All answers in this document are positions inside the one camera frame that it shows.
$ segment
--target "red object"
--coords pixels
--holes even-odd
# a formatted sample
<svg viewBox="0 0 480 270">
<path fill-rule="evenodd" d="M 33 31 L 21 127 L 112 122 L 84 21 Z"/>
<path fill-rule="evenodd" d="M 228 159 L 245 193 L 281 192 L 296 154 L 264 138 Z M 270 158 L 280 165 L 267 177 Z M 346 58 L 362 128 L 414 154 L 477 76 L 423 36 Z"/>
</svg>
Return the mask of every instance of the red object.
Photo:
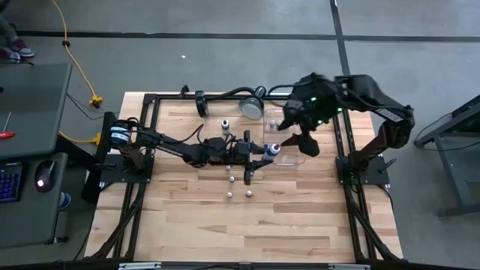
<svg viewBox="0 0 480 270">
<path fill-rule="evenodd" d="M 8 139 L 14 137 L 16 134 L 14 132 L 0 132 L 0 140 Z"/>
</svg>

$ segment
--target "yellow extension cord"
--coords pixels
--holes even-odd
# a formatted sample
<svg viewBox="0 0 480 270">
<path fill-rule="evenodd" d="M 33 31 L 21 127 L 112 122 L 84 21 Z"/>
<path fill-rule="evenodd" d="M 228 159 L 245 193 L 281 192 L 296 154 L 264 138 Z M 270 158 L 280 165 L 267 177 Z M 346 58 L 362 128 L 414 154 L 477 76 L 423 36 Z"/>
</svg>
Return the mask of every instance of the yellow extension cord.
<svg viewBox="0 0 480 270">
<path fill-rule="evenodd" d="M 64 40 L 65 41 L 68 41 L 68 35 L 67 35 L 67 23 L 65 22 L 65 17 L 63 16 L 63 12 L 62 12 L 62 9 L 60 9 L 60 7 L 57 5 L 57 3 L 55 2 L 55 0 L 52 0 L 52 3 L 55 5 L 55 7 L 57 8 L 58 12 L 60 13 L 60 17 L 61 17 L 61 21 L 63 22 L 63 30 L 64 30 Z M 68 45 L 65 44 L 64 45 L 65 49 L 67 50 L 67 53 L 68 55 L 70 56 L 70 58 L 72 59 L 73 63 L 75 63 L 76 67 L 78 68 L 78 70 L 80 71 L 80 74 L 82 74 L 82 77 L 83 79 L 85 80 L 85 82 L 87 83 L 88 87 L 90 88 L 91 90 L 91 93 L 92 93 L 92 98 L 90 100 L 90 104 L 92 105 L 92 101 L 97 101 L 98 103 L 101 103 L 103 100 L 102 100 L 102 97 L 99 97 L 97 96 L 97 94 L 95 93 L 95 90 L 93 89 L 93 86 L 92 84 L 90 83 L 89 79 L 87 79 L 87 77 L 85 76 L 85 74 L 83 73 L 83 70 L 82 68 L 80 67 L 80 64 L 78 63 L 78 61 L 75 59 L 74 55 L 72 55 L 72 53 L 70 52 L 70 50 L 68 49 Z M 100 136 L 101 134 L 100 133 L 97 133 L 97 136 L 94 137 L 94 138 L 91 138 L 91 139 L 72 139 L 70 138 L 69 136 L 65 135 L 65 133 L 59 131 L 60 135 L 62 135 L 65 139 L 73 142 L 73 143 L 94 143 L 98 146 L 98 144 L 100 143 Z"/>
</svg>

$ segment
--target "floor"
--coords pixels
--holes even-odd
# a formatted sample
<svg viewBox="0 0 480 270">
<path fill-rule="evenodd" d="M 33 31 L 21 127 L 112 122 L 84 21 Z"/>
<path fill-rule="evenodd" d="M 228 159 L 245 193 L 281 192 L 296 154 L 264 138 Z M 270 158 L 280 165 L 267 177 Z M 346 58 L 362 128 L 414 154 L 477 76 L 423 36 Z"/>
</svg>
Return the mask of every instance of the floor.
<svg viewBox="0 0 480 270">
<path fill-rule="evenodd" d="M 244 85 L 293 83 L 312 71 L 328 77 L 350 72 L 370 74 L 387 95 L 415 108 L 414 137 L 479 94 L 476 0 L 58 3 L 72 32 L 116 33 L 111 38 L 70 39 L 73 54 L 105 100 L 104 110 L 118 111 L 126 91 L 178 91 L 188 84 L 191 89 L 223 92 Z M 62 30 L 58 12 L 47 0 L 12 1 L 4 16 L 21 30 Z M 121 32 L 153 34 L 120 38 Z M 37 53 L 35 64 L 70 61 L 61 37 L 24 39 Z M 69 92 L 84 104 L 91 97 L 76 70 Z M 373 123 L 378 127 L 381 119 L 373 117 Z M 77 139 L 89 139 L 101 129 L 101 121 L 89 121 L 68 103 L 61 129 Z M 436 216 L 455 205 L 438 154 L 419 151 L 410 142 L 385 156 L 398 159 L 388 173 L 405 258 L 480 268 L 480 214 L 448 220 Z M 58 248 L 61 253 L 44 247 L 2 250 L 7 259 L 1 263 L 71 260 L 88 225 L 88 218 L 77 218 L 71 241 Z"/>
</svg>

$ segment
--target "clear plastic container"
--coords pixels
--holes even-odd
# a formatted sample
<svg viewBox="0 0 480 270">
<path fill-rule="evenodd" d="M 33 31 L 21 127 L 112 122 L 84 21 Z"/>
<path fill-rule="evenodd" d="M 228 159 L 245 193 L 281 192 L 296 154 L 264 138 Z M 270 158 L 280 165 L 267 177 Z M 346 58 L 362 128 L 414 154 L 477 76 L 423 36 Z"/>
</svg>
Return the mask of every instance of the clear plastic container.
<svg viewBox="0 0 480 270">
<path fill-rule="evenodd" d="M 281 109 L 267 109 L 263 115 L 263 144 L 281 144 L 292 134 L 300 134 L 300 127 L 293 125 L 286 130 L 278 131 L 277 127 L 284 120 Z M 282 146 L 280 153 L 275 157 L 274 164 L 281 167 L 293 167 L 303 164 L 306 157 L 299 151 L 297 145 Z"/>
</svg>

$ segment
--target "desk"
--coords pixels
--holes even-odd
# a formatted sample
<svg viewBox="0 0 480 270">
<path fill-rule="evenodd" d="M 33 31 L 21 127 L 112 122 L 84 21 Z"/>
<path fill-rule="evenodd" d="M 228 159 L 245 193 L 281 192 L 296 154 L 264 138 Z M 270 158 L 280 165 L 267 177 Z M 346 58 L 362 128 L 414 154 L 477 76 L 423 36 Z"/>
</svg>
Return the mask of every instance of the desk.
<svg viewBox="0 0 480 270">
<path fill-rule="evenodd" d="M 125 93 L 121 119 L 140 116 L 144 94 Z M 218 137 L 221 120 L 227 119 L 234 134 L 241 136 L 248 129 L 252 140 L 260 143 L 263 120 L 245 118 L 237 104 L 212 102 L 210 117 L 200 118 L 192 100 L 162 100 L 157 131 L 182 139 L 204 123 L 201 137 Z M 360 149 L 374 137 L 371 119 L 367 113 L 351 112 L 350 116 Z M 232 172 L 224 166 L 194 169 L 178 157 L 157 151 L 145 192 L 135 260 L 354 262 L 344 191 L 335 169 L 338 154 L 333 124 L 320 126 L 313 137 L 320 144 L 319 156 L 309 157 L 296 169 L 262 168 L 251 186 L 243 184 L 240 166 Z M 237 178 L 233 184 L 228 181 L 230 173 Z M 373 228 L 401 257 L 389 198 L 378 187 L 364 189 Z M 253 192 L 251 198 L 245 196 L 247 190 Z M 229 191 L 232 199 L 226 196 Z M 86 256 L 98 250 L 119 222 L 124 192 L 125 184 L 118 183 L 100 194 Z M 130 228 L 126 232 L 125 242 Z M 358 232 L 366 254 L 365 234 L 363 229 Z"/>
</svg>

